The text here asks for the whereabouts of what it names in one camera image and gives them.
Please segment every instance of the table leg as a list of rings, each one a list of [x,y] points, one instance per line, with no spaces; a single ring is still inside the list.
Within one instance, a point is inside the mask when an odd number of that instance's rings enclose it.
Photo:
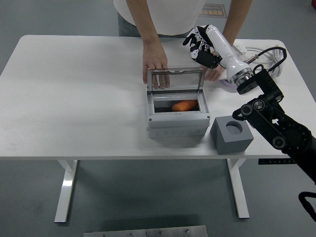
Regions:
[[[59,160],[59,163],[65,169],[65,176],[58,201],[55,223],[66,222],[67,220],[77,162],[77,160]]]
[[[232,187],[235,196],[235,203],[238,213],[238,218],[249,218],[248,207],[245,194],[241,183],[239,167],[246,159],[227,159],[228,170],[231,177]]]

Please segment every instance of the table top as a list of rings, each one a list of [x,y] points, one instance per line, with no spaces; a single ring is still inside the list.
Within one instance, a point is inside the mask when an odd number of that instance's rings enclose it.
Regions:
[[[162,39],[168,66],[199,66],[182,41]],[[278,40],[241,41],[284,47]],[[284,111],[315,134],[316,104],[290,55],[276,82]],[[150,139],[141,39],[24,36],[0,76],[0,159],[287,157],[252,127],[254,140],[244,153],[217,155],[209,133],[214,119],[231,115],[262,91],[239,95],[219,81],[206,81],[203,88],[211,115],[204,136]]]

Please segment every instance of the person's hand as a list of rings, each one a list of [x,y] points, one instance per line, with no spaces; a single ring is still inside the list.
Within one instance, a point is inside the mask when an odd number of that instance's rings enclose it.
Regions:
[[[225,68],[223,68],[221,65],[218,65],[214,69],[207,68],[205,66],[202,67],[204,70],[206,70],[204,80],[217,81],[225,71]]]
[[[167,69],[168,62],[167,56],[163,50],[163,47],[158,41],[144,43],[143,50],[143,82],[147,84],[147,69]],[[153,86],[155,89],[159,87],[161,89],[168,88],[170,86],[169,75],[159,75],[159,84],[157,77],[153,77]]]

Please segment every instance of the robotic arm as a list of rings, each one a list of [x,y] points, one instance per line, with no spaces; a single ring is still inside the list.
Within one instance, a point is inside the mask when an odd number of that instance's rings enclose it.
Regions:
[[[209,68],[219,64],[226,68],[227,79],[237,85],[239,94],[257,86],[262,89],[263,94],[234,111],[233,118],[247,120],[275,149],[288,154],[316,184],[316,139],[305,126],[285,114],[279,104],[283,93],[268,73],[286,59],[286,50],[281,47],[264,50],[258,56],[276,48],[283,51],[283,59],[269,70],[262,65],[252,70],[249,63],[256,58],[240,61],[224,36],[212,25],[192,30],[183,45],[189,42],[193,60]],[[316,195],[303,192],[299,196],[304,208],[316,221],[316,213],[305,197]]]

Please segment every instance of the clear plastic lid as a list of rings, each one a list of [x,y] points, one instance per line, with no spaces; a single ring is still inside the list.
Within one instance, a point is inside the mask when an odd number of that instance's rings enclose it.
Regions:
[[[198,92],[204,76],[202,68],[148,69],[147,94]]]

